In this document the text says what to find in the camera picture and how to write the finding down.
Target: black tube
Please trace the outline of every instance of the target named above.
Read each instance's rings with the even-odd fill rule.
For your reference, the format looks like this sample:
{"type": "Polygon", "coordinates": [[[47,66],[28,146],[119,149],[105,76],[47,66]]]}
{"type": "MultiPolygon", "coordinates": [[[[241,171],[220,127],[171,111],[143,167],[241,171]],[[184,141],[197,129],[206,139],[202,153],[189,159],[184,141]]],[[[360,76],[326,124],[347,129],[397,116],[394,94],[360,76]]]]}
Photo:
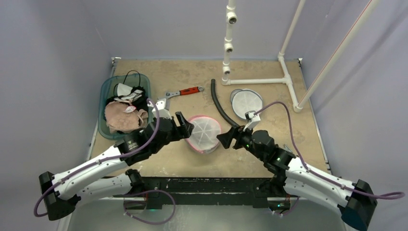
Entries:
{"type": "Polygon", "coordinates": [[[222,109],[221,105],[219,104],[219,101],[217,99],[217,94],[216,94],[216,80],[212,79],[211,80],[211,98],[213,98],[214,104],[218,110],[218,112],[221,114],[221,116],[233,127],[239,127],[235,121],[233,121],[222,109]]]}

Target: pvc pipe fitting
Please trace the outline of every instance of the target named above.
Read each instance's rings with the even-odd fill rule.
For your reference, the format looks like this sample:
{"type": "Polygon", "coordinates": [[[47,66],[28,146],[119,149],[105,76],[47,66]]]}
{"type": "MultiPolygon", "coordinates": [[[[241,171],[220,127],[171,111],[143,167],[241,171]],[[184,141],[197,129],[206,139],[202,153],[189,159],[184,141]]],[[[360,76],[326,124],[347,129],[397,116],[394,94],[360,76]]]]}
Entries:
{"type": "Polygon", "coordinates": [[[224,44],[224,51],[226,53],[231,53],[234,50],[234,47],[232,46],[232,43],[225,43],[224,44]]]}
{"type": "Polygon", "coordinates": [[[225,76],[231,74],[231,68],[229,66],[222,67],[222,73],[224,73],[225,76]]]}
{"type": "Polygon", "coordinates": [[[296,113],[299,113],[301,110],[303,109],[303,107],[299,107],[299,105],[293,105],[293,110],[296,113]]]}
{"type": "Polygon", "coordinates": [[[231,80],[228,78],[228,75],[224,75],[221,79],[222,85],[231,85],[231,80]]]}
{"type": "Polygon", "coordinates": [[[235,12],[228,12],[227,13],[227,23],[228,24],[235,24],[237,22],[237,14],[235,12]]]}

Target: pink cloth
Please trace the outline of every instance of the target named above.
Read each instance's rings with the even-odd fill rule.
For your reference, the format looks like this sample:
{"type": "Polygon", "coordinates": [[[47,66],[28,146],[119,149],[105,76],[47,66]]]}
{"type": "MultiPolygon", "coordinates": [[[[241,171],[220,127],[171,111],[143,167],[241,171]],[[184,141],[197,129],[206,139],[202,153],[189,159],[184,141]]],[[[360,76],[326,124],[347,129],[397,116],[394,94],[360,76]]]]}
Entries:
{"type": "Polygon", "coordinates": [[[110,102],[105,107],[106,124],[109,127],[111,133],[121,131],[124,133],[130,133],[140,127],[143,127],[146,123],[148,114],[145,110],[135,110],[130,113],[126,113],[126,108],[129,105],[120,102],[110,102]]]}

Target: white pipe frame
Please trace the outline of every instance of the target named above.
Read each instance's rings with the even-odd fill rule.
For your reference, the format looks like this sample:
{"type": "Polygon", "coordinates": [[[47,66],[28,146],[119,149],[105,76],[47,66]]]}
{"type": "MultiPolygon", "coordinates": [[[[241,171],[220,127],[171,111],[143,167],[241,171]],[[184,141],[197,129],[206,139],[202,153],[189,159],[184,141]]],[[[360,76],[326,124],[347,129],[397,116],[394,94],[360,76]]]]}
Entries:
{"type": "Polygon", "coordinates": [[[343,38],[340,45],[336,48],[336,50],[331,55],[327,63],[324,65],[322,70],[319,72],[318,76],[313,81],[312,85],[310,85],[310,88],[306,91],[306,94],[300,100],[299,104],[296,107],[294,107],[295,112],[300,112],[303,109],[303,106],[309,101],[310,96],[315,92],[318,85],[322,82],[322,80],[326,77],[328,72],[337,62],[339,57],[343,54],[345,48],[348,46],[348,44],[351,42],[351,40],[360,30],[361,26],[365,23],[365,21],[368,19],[370,14],[374,11],[375,7],[378,5],[379,2],[380,0],[370,0],[367,3],[366,7],[363,9],[361,14],[358,16],[358,18],[354,22],[354,24],[351,26],[350,30],[347,32],[346,36],[343,38]]]}
{"type": "Polygon", "coordinates": [[[226,36],[224,39],[224,61],[223,61],[223,77],[221,79],[222,85],[231,85],[231,84],[266,84],[266,83],[283,83],[286,84],[290,96],[292,98],[292,103],[293,103],[293,109],[295,112],[299,113],[302,109],[303,106],[306,104],[306,102],[309,100],[310,96],[312,93],[316,90],[317,86],[321,83],[321,81],[326,77],[327,73],[330,71],[330,69],[333,67],[337,59],[341,56],[343,53],[344,49],[347,47],[347,45],[350,43],[352,38],[355,36],[357,31],[360,29],[361,25],[364,24],[366,19],[369,17],[371,12],[375,9],[377,6],[379,0],[370,0],[367,4],[367,6],[364,8],[363,12],[360,14],[360,16],[357,18],[357,20],[354,22],[353,26],[351,29],[348,31],[346,34],[345,38],[343,41],[340,43],[340,45],[337,47],[333,55],[330,57],[326,65],[323,67],[323,69],[320,71],[319,75],[316,77],[315,81],[312,83],[310,88],[307,90],[306,94],[304,97],[301,99],[300,102],[298,102],[296,93],[293,88],[293,82],[291,75],[289,74],[288,68],[285,63],[285,51],[286,48],[289,44],[289,41],[291,39],[291,36],[293,34],[294,28],[297,24],[297,21],[299,19],[300,13],[303,10],[303,6],[305,5],[306,0],[300,0],[299,5],[297,6],[296,12],[293,16],[292,23],[289,27],[288,33],[286,35],[285,41],[283,42],[282,48],[278,54],[278,61],[280,65],[282,66],[282,71],[283,71],[283,78],[268,78],[268,79],[238,79],[238,80],[233,80],[229,79],[229,75],[231,74],[231,69],[230,69],[230,53],[233,51],[232,48],[232,25],[235,24],[236,22],[236,14],[235,14],[235,0],[229,0],[228,5],[227,5],[227,32],[226,36]],[[234,18],[235,21],[231,23],[229,19],[234,18]]]}

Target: tan table surface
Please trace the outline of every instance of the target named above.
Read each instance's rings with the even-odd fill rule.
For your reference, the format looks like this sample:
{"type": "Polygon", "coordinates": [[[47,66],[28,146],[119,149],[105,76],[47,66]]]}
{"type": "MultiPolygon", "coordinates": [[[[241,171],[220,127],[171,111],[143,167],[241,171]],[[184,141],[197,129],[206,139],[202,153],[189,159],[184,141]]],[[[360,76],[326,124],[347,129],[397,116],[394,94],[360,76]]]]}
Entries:
{"type": "MultiPolygon", "coordinates": [[[[305,93],[301,69],[297,62],[287,62],[289,73],[298,97],[305,93]]],[[[216,80],[218,100],[225,112],[238,124],[240,120],[232,111],[230,93],[234,89],[249,88],[258,92],[264,105],[279,100],[291,110],[295,142],[306,162],[321,170],[326,170],[321,144],[315,122],[308,104],[301,113],[295,113],[288,88],[284,84],[221,85],[222,61],[184,61],[184,60],[120,60],[115,75],[125,75],[129,70],[138,70],[145,74],[151,83],[152,98],[163,96],[168,91],[177,91],[194,86],[203,86],[204,91],[192,95],[176,96],[170,99],[170,113],[181,111],[188,119],[195,115],[207,115],[216,119],[222,132],[230,125],[221,117],[211,99],[210,80],[216,80]]],[[[280,78],[283,71],[278,62],[270,61],[232,61],[231,79],[245,78],[280,78]]],[[[275,139],[279,146],[287,144],[294,151],[291,143],[288,119],[281,105],[268,108],[261,115],[261,122],[255,130],[264,129],[275,139]]],[[[115,141],[96,136],[92,157],[101,154],[115,141]]],[[[263,163],[243,148],[224,149],[221,145],[210,154],[197,154],[185,141],[172,142],[153,154],[149,159],[131,166],[140,170],[142,176],[161,177],[271,177],[263,163]]],[[[111,176],[123,173],[126,169],[114,172],[111,176]]]]}

